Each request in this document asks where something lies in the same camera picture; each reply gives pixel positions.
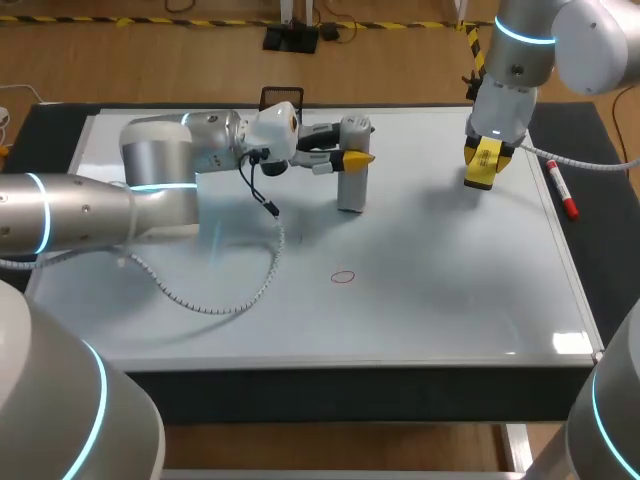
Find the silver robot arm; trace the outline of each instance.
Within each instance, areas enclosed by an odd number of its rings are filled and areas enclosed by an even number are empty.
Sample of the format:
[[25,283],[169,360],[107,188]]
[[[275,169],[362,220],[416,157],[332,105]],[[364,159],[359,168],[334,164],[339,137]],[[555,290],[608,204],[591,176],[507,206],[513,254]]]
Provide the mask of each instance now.
[[519,145],[554,62],[572,90],[640,81],[640,6],[628,0],[502,0],[468,134]]
[[[316,174],[338,172],[338,208],[360,212],[373,160],[366,153],[371,131],[366,117],[302,129],[288,102],[251,121],[234,110],[134,120],[120,135],[126,185],[66,174],[1,175],[0,254],[194,236],[199,229],[196,173],[236,170],[256,153],[255,161],[271,176],[288,165]],[[304,150],[298,151],[299,143]],[[340,150],[316,150],[338,144]]]
[[121,136],[129,188],[78,175],[0,175],[3,255],[169,241],[198,232],[192,141],[179,123]]

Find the black cable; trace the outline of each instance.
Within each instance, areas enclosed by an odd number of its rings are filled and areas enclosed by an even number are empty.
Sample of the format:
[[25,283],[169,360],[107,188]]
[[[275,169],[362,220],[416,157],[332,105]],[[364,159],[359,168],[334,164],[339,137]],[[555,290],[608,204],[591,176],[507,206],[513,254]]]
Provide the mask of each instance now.
[[[266,202],[267,199],[258,190],[256,190],[256,187],[255,187],[255,184],[254,184],[254,172],[255,172],[255,166],[256,166],[255,162],[252,161],[252,157],[254,155],[255,155],[255,153],[252,152],[252,151],[243,153],[242,156],[240,157],[240,159],[238,160],[238,171],[240,172],[240,176],[244,180],[244,183],[246,183],[247,186],[249,187],[249,189],[251,190],[251,196],[253,198],[255,198],[257,202],[264,203],[264,202]],[[251,163],[251,181],[249,181],[249,179],[247,179],[246,175],[242,171],[242,160],[245,157],[249,157],[249,159],[250,159],[249,161]]]
[[184,12],[188,12],[189,10],[191,10],[195,6],[196,6],[196,0],[191,0],[191,3],[189,5],[187,5],[186,7],[184,7],[184,8],[173,9],[173,8],[169,7],[169,0],[164,0],[164,9],[169,13],[184,13]]
[[[248,180],[244,172],[242,171],[242,160],[245,157],[249,157],[249,163],[251,164],[251,180]],[[266,159],[269,157],[269,150],[262,149],[262,151],[250,150],[248,152],[243,153],[238,159],[238,171],[240,172],[240,176],[244,180],[244,183],[248,185],[251,189],[251,196],[262,205],[267,212],[273,215],[275,218],[278,218],[280,215],[280,210],[278,207],[274,205],[272,201],[267,201],[264,195],[262,195],[255,186],[255,171],[256,165],[260,161],[261,158]]]
[[322,25],[322,13],[320,13],[320,9],[318,7],[316,7],[315,0],[313,2],[313,11],[318,14],[318,21],[316,23],[314,23],[313,26],[314,27],[319,27],[320,25]]
[[353,22],[353,35],[351,36],[351,38],[349,40],[345,41],[345,42],[339,42],[338,40],[336,40],[336,43],[341,43],[342,45],[346,45],[347,43],[353,42],[353,40],[356,38],[356,35],[358,35],[358,22],[356,22],[356,19],[353,17],[353,15],[349,15],[348,13],[336,13],[336,12],[334,12],[327,5],[327,0],[322,0],[322,5],[324,5],[324,8],[326,8],[327,11],[331,15],[333,15],[334,17],[348,18],[349,20],[351,20]]
[[613,105],[611,106],[611,116],[613,117],[613,126],[616,128],[616,134],[618,135],[618,140],[620,140],[620,146],[622,147],[622,156],[623,156],[624,163],[629,163],[629,155],[627,154],[627,147],[625,146],[624,139],[622,138],[622,132],[620,132],[620,125],[618,124],[618,118],[616,116],[616,106],[618,105],[618,100],[620,100],[620,97],[622,97],[629,90],[633,90],[637,86],[638,85],[631,85],[630,87],[627,87],[624,90],[622,90],[620,93],[618,93],[618,95],[616,95],[616,98],[613,100]]

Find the red marker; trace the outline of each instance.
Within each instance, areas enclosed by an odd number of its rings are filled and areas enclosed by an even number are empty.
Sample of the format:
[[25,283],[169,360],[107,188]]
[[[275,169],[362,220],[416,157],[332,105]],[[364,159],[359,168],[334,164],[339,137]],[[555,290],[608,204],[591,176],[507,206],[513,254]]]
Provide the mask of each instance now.
[[569,220],[577,220],[580,217],[578,207],[576,207],[576,203],[573,201],[573,198],[571,198],[567,184],[564,183],[564,178],[562,178],[558,164],[554,160],[549,160],[547,162],[547,168],[549,169],[549,174],[551,175],[551,178],[553,178],[553,183],[560,194],[562,203],[564,203],[564,211],[567,212],[567,217],[569,217]]

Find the coiled cable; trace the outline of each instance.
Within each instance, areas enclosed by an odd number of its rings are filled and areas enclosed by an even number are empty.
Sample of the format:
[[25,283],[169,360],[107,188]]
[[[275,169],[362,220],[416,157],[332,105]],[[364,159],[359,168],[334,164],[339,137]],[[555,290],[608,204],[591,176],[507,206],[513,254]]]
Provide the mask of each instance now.
[[601,163],[589,163],[589,162],[579,162],[578,160],[572,160],[570,158],[562,157],[560,155],[556,155],[553,153],[545,152],[544,150],[540,150],[536,147],[530,147],[528,145],[520,145],[520,148],[526,150],[527,152],[531,152],[539,157],[546,158],[547,160],[554,160],[558,163],[562,163],[563,165],[568,165],[570,167],[582,168],[585,170],[594,170],[598,172],[624,172],[640,166],[640,158],[635,159],[633,162],[629,163],[621,163],[619,165],[603,165]]

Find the blue light ring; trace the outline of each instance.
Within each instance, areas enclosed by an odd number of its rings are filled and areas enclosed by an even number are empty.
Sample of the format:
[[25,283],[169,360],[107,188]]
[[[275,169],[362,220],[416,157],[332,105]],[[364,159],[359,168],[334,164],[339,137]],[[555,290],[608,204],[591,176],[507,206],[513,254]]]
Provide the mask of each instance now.
[[49,205],[49,199],[47,198],[47,190],[44,188],[44,184],[40,177],[38,177],[34,173],[27,173],[29,177],[36,182],[38,186],[38,190],[42,194],[42,203],[44,204],[44,228],[42,231],[42,241],[40,242],[40,246],[35,251],[35,254],[38,255],[44,252],[44,249],[47,248],[47,244],[49,243],[49,237],[51,236],[51,206]]
[[155,192],[158,190],[198,188],[195,183],[155,183],[152,185],[134,185],[130,187],[134,192]]
[[596,374],[597,372],[594,372],[593,382],[591,384],[591,401],[593,402],[593,415],[596,418],[596,424],[598,425],[600,434],[602,435],[604,442],[607,444],[607,447],[609,447],[609,450],[611,450],[613,456],[616,458],[616,460],[618,460],[618,463],[622,465],[622,467],[627,471],[629,475],[631,475],[634,480],[640,480],[640,474],[638,474],[638,472],[636,472],[633,467],[629,465],[627,461],[622,457],[620,452],[618,452],[618,449],[609,438],[609,435],[607,434],[607,431],[602,424],[602,420],[600,419],[600,412],[598,411],[598,403],[596,401]]
[[104,363],[102,363],[102,359],[98,352],[96,352],[91,345],[87,342],[84,344],[89,348],[89,351],[93,354],[96,364],[98,366],[98,371],[100,373],[100,401],[98,402],[98,411],[96,413],[96,419],[93,422],[93,426],[91,427],[91,431],[89,432],[89,436],[87,437],[87,441],[80,450],[78,457],[76,458],[71,468],[66,473],[62,480],[71,480],[80,470],[84,462],[86,461],[93,445],[98,438],[98,433],[100,432],[100,428],[102,427],[102,422],[104,421],[104,415],[107,409],[107,372],[104,367]]
[[497,16],[495,18],[495,24],[496,24],[496,27],[498,27],[498,29],[502,33],[504,33],[508,37],[511,37],[511,38],[513,38],[515,40],[518,40],[520,42],[523,42],[523,43],[530,43],[532,45],[553,45],[553,44],[556,43],[556,39],[555,38],[527,37],[526,35],[520,35],[519,33],[512,32],[507,27],[502,25],[502,23],[500,23],[500,20],[498,20]]

